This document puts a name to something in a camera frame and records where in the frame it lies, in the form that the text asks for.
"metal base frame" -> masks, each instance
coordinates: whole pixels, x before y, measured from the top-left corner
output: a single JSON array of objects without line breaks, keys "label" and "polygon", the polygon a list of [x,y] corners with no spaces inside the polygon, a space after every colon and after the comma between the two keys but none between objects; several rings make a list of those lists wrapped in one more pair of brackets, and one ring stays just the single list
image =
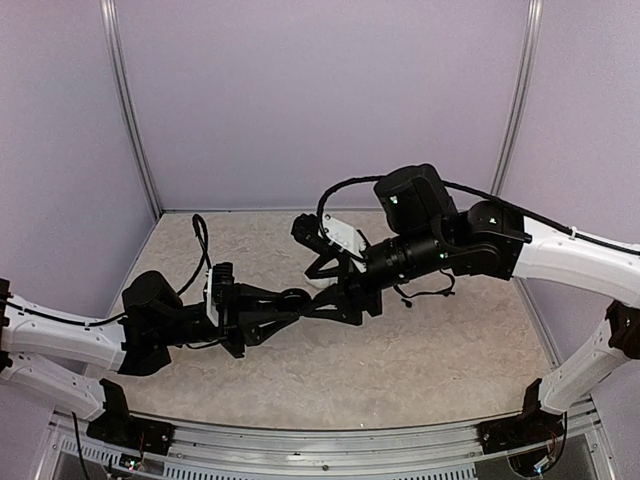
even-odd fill
[{"label": "metal base frame", "polygon": [[[149,471],[139,472],[142,478],[404,480],[423,476],[428,479],[431,475],[432,480],[447,477],[471,480],[476,478],[476,462],[505,455],[505,452],[482,453],[476,432],[481,420],[379,430],[295,431],[141,416],[168,420],[176,426],[174,442],[166,457],[145,454]],[[84,432],[86,424],[81,423],[80,429]],[[568,436],[578,435],[589,438],[598,478],[614,480],[608,442],[589,398],[578,402],[569,412]],[[61,453],[75,455],[73,422],[68,415],[54,414],[44,444],[44,455],[35,476],[37,480],[53,478]],[[82,435],[82,446],[87,461],[105,467],[109,459],[116,465],[123,454],[138,455],[134,450],[105,445],[85,435]],[[508,453],[513,455],[530,448]]]}]

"white wall panel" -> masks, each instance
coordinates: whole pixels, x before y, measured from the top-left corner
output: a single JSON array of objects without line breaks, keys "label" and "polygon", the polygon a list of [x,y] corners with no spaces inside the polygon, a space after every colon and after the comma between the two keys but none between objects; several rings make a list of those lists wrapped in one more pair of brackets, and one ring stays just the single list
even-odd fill
[{"label": "white wall panel", "polygon": [[[165,208],[308,208],[346,177],[424,162],[490,186],[525,0],[117,6]],[[368,187],[336,201],[375,203]]]},{"label": "white wall panel", "polygon": [[[567,225],[640,242],[640,8],[545,2],[527,106],[505,196]],[[604,297],[530,282],[566,358],[592,333]],[[640,362],[595,391],[622,478],[640,471]]]},{"label": "white wall panel", "polygon": [[[105,315],[152,228],[100,6],[0,5],[0,277],[35,302]],[[0,384],[0,478],[26,480],[52,405]]]}]

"speckled mat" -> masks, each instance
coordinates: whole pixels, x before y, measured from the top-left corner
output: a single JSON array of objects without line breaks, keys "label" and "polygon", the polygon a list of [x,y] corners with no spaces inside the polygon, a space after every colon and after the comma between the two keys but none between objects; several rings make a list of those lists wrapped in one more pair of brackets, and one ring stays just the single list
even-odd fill
[{"label": "speckled mat", "polygon": [[[212,261],[235,264],[236,281],[312,291],[303,271],[313,252],[289,232],[292,212],[204,214]],[[372,242],[391,234],[381,212],[336,216]],[[160,221],[129,282],[161,271],[176,288],[199,247],[190,215]],[[446,286],[439,274],[409,292]],[[185,293],[202,299],[204,275]],[[518,410],[525,387],[548,371],[538,338],[510,282],[459,278],[456,295],[421,297],[407,309],[392,291],[384,315],[352,327],[302,319],[234,360],[222,347],[171,348],[173,363],[146,378],[110,375],[130,408],[213,423],[299,429],[425,425]]]}]

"black bracket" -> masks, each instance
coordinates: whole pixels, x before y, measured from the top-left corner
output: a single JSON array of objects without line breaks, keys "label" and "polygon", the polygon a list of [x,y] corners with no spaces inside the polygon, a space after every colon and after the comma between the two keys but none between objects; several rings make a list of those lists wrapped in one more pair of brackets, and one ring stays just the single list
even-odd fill
[{"label": "black bracket", "polygon": [[546,442],[553,435],[560,437],[564,434],[562,415],[540,409],[538,393],[541,382],[537,379],[527,387],[521,414],[478,425],[478,437],[485,454]]},{"label": "black bracket", "polygon": [[609,346],[618,348],[634,360],[640,360],[640,310],[614,300],[607,308],[611,325]]},{"label": "black bracket", "polygon": [[[9,293],[9,280],[0,278],[0,344],[2,343],[2,329],[9,326],[9,319],[4,316],[7,308],[7,300],[11,298]],[[5,367],[10,367],[11,360],[9,360],[9,354],[6,352],[0,352],[0,372]]]},{"label": "black bracket", "polygon": [[106,397],[105,412],[89,423],[87,436],[135,451],[167,455],[175,427],[131,415],[122,387],[105,379],[100,385]]},{"label": "black bracket", "polygon": [[[302,214],[295,219],[291,230],[296,242],[313,250],[318,257],[304,272],[310,279],[336,278],[337,283],[317,294],[303,310],[302,316],[323,318],[347,325],[362,325],[362,313],[372,317],[382,313],[382,292],[365,292],[358,282],[356,267],[349,256],[333,248],[318,234],[315,215]],[[331,261],[337,265],[325,268]]]},{"label": "black bracket", "polygon": [[234,358],[244,357],[246,346],[264,343],[300,319],[311,296],[299,288],[273,292],[235,283],[233,265],[212,268],[211,297],[219,319],[219,340]]}]

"wire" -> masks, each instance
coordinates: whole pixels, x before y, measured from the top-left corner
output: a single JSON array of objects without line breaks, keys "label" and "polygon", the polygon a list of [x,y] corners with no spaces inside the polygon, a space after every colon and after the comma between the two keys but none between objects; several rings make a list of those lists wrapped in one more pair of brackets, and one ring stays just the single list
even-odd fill
[{"label": "wire", "polygon": [[142,434],[140,435],[140,463],[138,464],[137,468],[135,469],[137,472],[141,472],[144,468],[144,432],[142,432]]},{"label": "wire", "polygon": [[554,457],[556,456],[556,447],[558,446],[558,436],[553,433],[553,432],[549,432],[551,433],[551,455],[553,455]]},{"label": "wire", "polygon": [[35,315],[36,317],[46,318],[47,320],[53,320],[54,322],[64,323],[65,325],[73,325],[77,327],[101,327],[103,325],[107,325],[108,323],[112,323],[117,320],[120,320],[126,315],[124,313],[119,313],[118,315],[114,315],[113,317],[109,317],[105,320],[100,320],[93,323],[85,323],[85,322],[78,322],[76,320],[68,320],[66,318],[56,317],[55,315],[49,315],[48,313],[40,312],[38,310],[33,310],[31,308],[23,308],[20,305],[16,305],[15,303],[11,303],[6,300],[0,300],[0,303],[4,303],[8,307],[15,308],[16,310],[19,310],[24,313],[28,313],[29,315]]},{"label": "wire", "polygon": [[[527,210],[526,208],[520,207],[518,205],[515,205],[511,202],[507,202],[506,200],[503,200],[500,197],[497,197],[495,195],[491,195],[490,193],[486,193],[483,192],[482,190],[477,190],[475,188],[472,187],[468,187],[466,185],[460,185],[458,183],[453,183],[453,182],[447,182],[444,181],[444,186],[447,188],[451,188],[453,190],[458,190],[461,192],[465,192],[465,193],[469,193],[471,195],[475,195],[477,197],[480,198],[484,198],[485,200],[490,200],[498,205],[501,205],[503,207],[507,207],[510,209],[513,209],[517,212],[522,213],[523,215],[532,218],[533,220],[536,220],[540,223],[543,223],[551,228],[555,228],[556,230],[558,230],[561,233],[564,233],[566,235],[574,235],[574,231],[570,228],[567,227],[566,225],[562,225],[561,223],[552,220],[548,217],[545,217],[543,215],[540,215],[539,213],[535,213],[532,212],[531,210]],[[628,253],[630,255],[635,255],[635,256],[640,256],[640,250],[633,250],[631,248],[626,248],[626,247],[621,247],[620,245],[616,245],[610,242],[606,242],[604,240],[600,240],[598,238],[594,238],[594,237],[590,237],[589,235],[585,235],[583,233],[579,233],[576,232],[575,233],[575,238],[578,238],[580,240],[584,240],[585,242],[589,242],[589,243],[593,243],[594,245],[598,245],[600,247],[605,247],[605,248],[609,248],[611,250],[616,250],[618,252],[622,252],[622,253]]]},{"label": "wire", "polygon": [[197,213],[191,217],[191,225],[193,227],[193,233],[198,239],[198,243],[200,244],[200,249],[202,250],[202,255],[200,256],[200,261],[198,262],[198,266],[194,270],[193,274],[187,280],[180,290],[178,290],[178,296],[181,296],[187,289],[193,285],[193,282],[196,281],[200,271],[204,264],[207,264],[207,268],[211,269],[211,259],[209,258],[209,231],[207,229],[207,223]]},{"label": "wire", "polygon": [[91,480],[91,477],[89,477],[89,472],[87,471],[87,465],[84,463],[84,457],[82,456],[82,445],[80,443],[80,430],[78,429],[78,417],[76,416],[75,412],[71,412],[71,416],[73,417],[73,428],[76,432],[76,447],[78,448],[78,458],[80,459],[82,474],[84,475],[84,480]]},{"label": "wire", "polygon": [[322,194],[322,196],[320,197],[320,200],[318,200],[318,206],[316,208],[316,217],[318,217],[318,228],[320,230],[320,236],[323,239],[325,239],[330,245],[336,248],[338,251],[345,253],[348,257],[358,262],[364,262],[364,258],[354,254],[353,252],[344,250],[342,247],[334,243],[327,235],[327,229],[325,229],[324,227],[324,206],[327,203],[327,200],[329,200],[329,197],[331,195],[333,195],[338,190],[344,187],[348,187],[351,185],[358,185],[360,183],[377,182],[383,177],[384,175],[371,175],[368,177],[353,177],[347,180],[343,180],[342,182],[336,183],[332,187],[329,187],[329,189]]},{"label": "wire", "polygon": [[111,456],[109,456],[109,461],[107,462],[107,466],[106,467],[104,465],[101,465],[101,466],[102,466],[102,471],[107,475],[107,480],[112,478],[113,461],[111,460]]},{"label": "wire", "polygon": [[423,292],[417,292],[417,293],[413,293],[411,295],[408,295],[407,293],[405,293],[399,285],[394,285],[393,286],[393,290],[402,297],[402,301],[403,303],[407,306],[407,308],[411,308],[412,307],[412,303],[409,301],[409,299],[411,298],[416,298],[416,297],[422,297],[422,296],[427,296],[427,295],[442,295],[444,297],[448,297],[449,295],[455,295],[456,292],[453,291],[453,287],[456,284],[456,277],[454,277],[453,275],[451,275],[450,273],[445,272],[444,270],[439,270],[439,272],[441,274],[443,274],[444,276],[446,276],[447,278],[449,278],[449,281],[451,282],[450,285],[446,288],[442,288],[440,290],[436,290],[436,291],[423,291]]},{"label": "wire", "polygon": [[562,445],[560,445],[560,452],[558,452],[558,455],[554,455],[553,463],[551,463],[551,465],[549,465],[549,468],[547,468],[542,473],[547,473],[553,467],[555,467],[558,463],[560,463],[560,459],[562,458],[562,454],[564,453],[564,447],[567,444],[568,431],[569,431],[569,416],[567,415],[567,412],[564,412],[564,433],[562,434]]}]

